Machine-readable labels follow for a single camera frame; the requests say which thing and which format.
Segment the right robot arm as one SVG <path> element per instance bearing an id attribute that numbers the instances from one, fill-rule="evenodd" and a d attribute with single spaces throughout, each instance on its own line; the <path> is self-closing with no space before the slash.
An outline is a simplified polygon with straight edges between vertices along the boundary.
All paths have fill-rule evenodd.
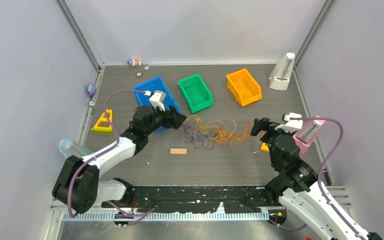
<path id="1" fill-rule="evenodd" d="M 343 138 L 343 127 L 332 118 L 313 117 L 314 121 L 329 121 L 339 127 L 339 137 L 323 160 L 319 171 L 315 171 L 300 158 L 300 147 L 294 134 L 304 126 L 305 117 L 300 114 L 286 113 L 283 123 L 269 118 L 256 118 L 250 134 L 264 135 L 260 140 L 267 144 L 270 164 L 278 176 L 265 185 L 265 198 L 271 205 L 286 207 L 297 215 L 307 227 L 310 227 L 323 240 L 379 240 L 376 232 L 361 227 L 334 199 L 322 181 L 327 160 L 339 146 Z"/>

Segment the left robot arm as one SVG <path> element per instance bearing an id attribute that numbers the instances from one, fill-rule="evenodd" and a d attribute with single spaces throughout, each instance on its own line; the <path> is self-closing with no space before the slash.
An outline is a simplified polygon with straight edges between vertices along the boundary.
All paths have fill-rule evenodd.
<path id="1" fill-rule="evenodd" d="M 117 140 L 101 150 L 83 156 L 69 156 L 59 173 L 51 195 L 64 203 L 71 217 L 87 212 L 95 203 L 115 200 L 121 207 L 133 202 L 127 183 L 100 178 L 120 162 L 137 155 L 157 129 L 178 129 L 187 119 L 171 105 L 161 110 L 147 105 L 136 108 L 129 127 Z"/>

